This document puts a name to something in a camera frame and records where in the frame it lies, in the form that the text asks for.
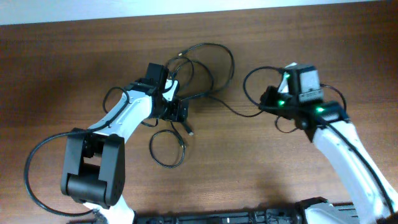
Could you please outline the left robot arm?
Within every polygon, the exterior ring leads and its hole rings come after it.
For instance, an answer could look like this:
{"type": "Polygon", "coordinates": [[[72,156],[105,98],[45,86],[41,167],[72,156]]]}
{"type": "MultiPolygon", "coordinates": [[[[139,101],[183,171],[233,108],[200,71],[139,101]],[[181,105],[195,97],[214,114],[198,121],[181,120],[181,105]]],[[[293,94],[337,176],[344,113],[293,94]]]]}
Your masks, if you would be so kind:
{"type": "Polygon", "coordinates": [[[135,213],[122,196],[125,144],[147,118],[184,123],[188,104],[176,96],[178,81],[164,65],[150,63],[146,75],[124,87],[119,102],[87,130],[67,137],[62,194],[95,209],[107,223],[133,223],[135,213]]]}

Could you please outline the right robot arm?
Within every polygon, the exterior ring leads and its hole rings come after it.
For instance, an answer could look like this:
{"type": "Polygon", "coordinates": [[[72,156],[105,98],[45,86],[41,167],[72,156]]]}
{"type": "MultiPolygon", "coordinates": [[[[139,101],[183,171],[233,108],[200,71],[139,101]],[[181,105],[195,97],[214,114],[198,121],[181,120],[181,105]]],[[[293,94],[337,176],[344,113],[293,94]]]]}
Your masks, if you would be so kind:
{"type": "Polygon", "coordinates": [[[292,119],[297,129],[328,159],[357,211],[361,223],[379,223],[397,216],[397,192],[364,148],[346,109],[325,101],[313,65],[277,67],[279,86],[269,86],[259,109],[292,119]]]}

